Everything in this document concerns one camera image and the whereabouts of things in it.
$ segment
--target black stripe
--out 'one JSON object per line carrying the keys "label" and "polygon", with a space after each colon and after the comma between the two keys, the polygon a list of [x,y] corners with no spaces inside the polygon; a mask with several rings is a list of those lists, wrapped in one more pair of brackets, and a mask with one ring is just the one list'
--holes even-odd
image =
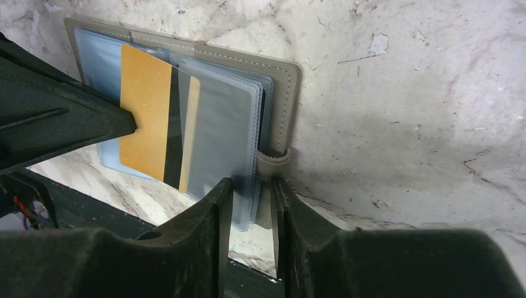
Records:
{"label": "black stripe", "polygon": [[179,188],[182,163],[181,109],[179,107],[179,75],[172,68],[170,105],[168,111],[168,136],[166,142],[166,162],[164,164],[164,183]]}

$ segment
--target card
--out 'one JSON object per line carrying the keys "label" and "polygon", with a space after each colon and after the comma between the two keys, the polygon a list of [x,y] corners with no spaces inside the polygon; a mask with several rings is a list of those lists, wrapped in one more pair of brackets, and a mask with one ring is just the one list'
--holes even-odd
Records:
{"label": "card", "polygon": [[137,125],[119,138],[121,164],[185,192],[193,147],[200,83],[190,77],[185,148],[181,130],[179,76],[186,75],[137,48],[122,45],[120,107]]}

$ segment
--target white stitching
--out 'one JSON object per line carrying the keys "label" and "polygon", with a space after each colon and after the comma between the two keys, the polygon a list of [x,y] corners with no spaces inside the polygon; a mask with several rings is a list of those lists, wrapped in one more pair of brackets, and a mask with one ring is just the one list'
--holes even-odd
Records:
{"label": "white stitching", "polygon": [[84,28],[84,29],[87,29],[87,30],[93,30],[95,32],[98,32],[98,33],[101,33],[101,34],[107,34],[107,35],[113,35],[113,36],[119,36],[119,37],[124,37],[124,38],[132,38],[132,39],[139,39],[139,40],[145,40],[147,42],[154,42],[154,43],[161,43],[163,45],[169,45],[169,46],[172,46],[172,47],[177,47],[177,48],[185,48],[187,50],[193,50],[193,51],[198,51],[198,52],[202,52],[202,53],[205,53],[205,54],[209,54],[209,55],[213,55],[213,56],[220,56],[220,57],[224,57],[224,58],[229,58],[229,59],[234,59],[236,61],[241,61],[241,62],[245,62],[245,63],[250,63],[250,64],[255,64],[255,65],[260,65],[260,66],[266,66],[268,68],[275,68],[276,70],[280,70],[280,71],[283,71],[284,73],[287,74],[287,77],[288,77],[288,83],[287,83],[287,92],[285,93],[285,102],[283,104],[283,114],[281,116],[281,124],[280,124],[280,131],[279,131],[279,135],[278,135],[278,145],[277,145],[277,149],[279,150],[279,146],[281,144],[281,136],[282,136],[282,132],[283,132],[283,123],[285,122],[285,113],[287,111],[287,101],[288,101],[288,94],[290,92],[290,73],[286,70],[283,70],[279,67],[276,67],[276,66],[272,66],[272,65],[266,65],[266,64],[262,64],[262,63],[258,63],[258,62],[253,62],[253,61],[247,61],[247,60],[242,60],[242,59],[238,59],[238,58],[235,58],[235,57],[231,57],[231,56],[224,56],[224,55],[221,55],[221,54],[217,54],[217,53],[212,53],[212,52],[206,52],[206,51],[203,51],[203,50],[196,50],[194,48],[190,48],[190,47],[183,47],[183,46],[180,46],[180,45],[174,45],[174,44],[171,44],[171,43],[166,43],[166,42],[160,42],[158,40],[151,40],[151,39],[147,39],[147,38],[141,38],[141,37],[131,37],[131,36],[126,36],[126,35],[120,35],[120,34],[115,34],[115,33],[111,33],[111,32],[106,32],[106,31],[103,31],[103,30],[98,30],[98,29],[95,29],[95,28],[91,28],[91,27],[88,27],[88,26],[80,26],[81,28]]}
{"label": "white stitching", "polygon": [[266,163],[267,165],[271,165],[271,166],[281,166],[281,165],[286,165],[286,164],[290,161],[290,158],[287,158],[286,160],[281,161],[280,163],[269,163],[269,162],[266,161],[266,160],[262,160],[262,159],[259,159],[259,160],[261,160],[262,163]]}

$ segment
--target white marble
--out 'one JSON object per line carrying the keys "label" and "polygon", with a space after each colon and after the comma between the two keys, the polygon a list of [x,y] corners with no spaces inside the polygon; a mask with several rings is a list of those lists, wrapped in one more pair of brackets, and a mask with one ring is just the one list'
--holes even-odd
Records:
{"label": "white marble", "polygon": [[[297,62],[291,183],[307,203],[344,228],[482,229],[526,284],[524,1],[2,0],[0,30],[78,77],[75,14]],[[153,223],[191,204],[93,147],[32,169]],[[269,231],[231,242],[272,272]]]}

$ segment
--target stitched edge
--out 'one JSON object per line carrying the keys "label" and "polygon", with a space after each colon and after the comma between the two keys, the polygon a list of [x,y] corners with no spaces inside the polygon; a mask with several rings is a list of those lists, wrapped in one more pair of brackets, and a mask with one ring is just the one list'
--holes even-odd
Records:
{"label": "stitched edge", "polygon": [[83,71],[82,71],[82,64],[81,64],[81,52],[79,50],[79,47],[77,46],[77,38],[75,37],[75,28],[71,28],[69,24],[66,24],[66,33],[69,37],[69,43],[71,45],[71,48],[73,49],[74,53],[78,53],[75,56],[75,62],[77,63],[77,67],[79,68],[79,76],[81,77],[82,83],[86,83],[86,80],[84,79]]}
{"label": "stitched edge", "polygon": [[286,160],[283,160],[281,161],[280,163],[271,163],[271,162],[268,162],[262,158],[258,158],[257,160],[261,160],[261,162],[263,163],[266,163],[267,165],[271,165],[271,166],[281,166],[281,165],[285,165],[287,164],[289,161],[290,161],[290,158],[287,158]]}
{"label": "stitched edge", "polygon": [[[119,36],[119,37],[124,37],[124,38],[130,38],[130,36],[121,35],[121,34],[115,34],[115,33],[107,32],[107,31],[91,28],[91,27],[88,27],[88,26],[85,26],[85,25],[80,25],[79,27],[82,28],[82,29],[93,30],[93,31],[98,32],[100,34],[107,34],[107,35],[110,35],[110,36],[113,35],[113,36]],[[238,59],[238,58],[235,58],[235,57],[225,56],[225,55],[212,53],[212,52],[206,52],[206,51],[203,51],[203,50],[196,50],[196,49],[190,48],[190,47],[183,47],[181,45],[174,45],[172,43],[160,42],[159,40],[153,40],[153,39],[147,39],[147,38],[141,38],[141,37],[131,37],[131,38],[132,39],[135,38],[135,39],[138,39],[138,40],[144,40],[144,41],[147,41],[147,42],[160,43],[160,44],[163,44],[163,45],[169,45],[169,46],[177,47],[177,48],[185,48],[187,50],[193,50],[193,51],[198,51],[198,52],[205,53],[205,54],[208,54],[208,55],[220,56],[220,57],[224,57],[224,58],[234,59],[236,61],[241,61],[241,62],[245,62],[245,63],[266,66],[268,68],[274,68],[276,70],[280,70],[280,71],[283,71],[284,73],[286,73],[288,82],[287,82],[287,92],[285,93],[285,102],[283,104],[283,113],[282,113],[282,116],[281,116],[280,130],[279,130],[279,135],[278,135],[278,145],[277,145],[277,147],[278,147],[278,150],[279,150],[279,146],[281,144],[281,136],[282,136],[282,132],[283,132],[283,123],[285,122],[285,113],[287,112],[288,95],[289,95],[289,92],[290,92],[290,73],[288,71],[286,71],[284,69],[281,69],[279,67],[276,67],[276,66],[272,66],[272,65],[266,65],[266,64],[263,64],[263,63],[258,63],[258,62]]]}

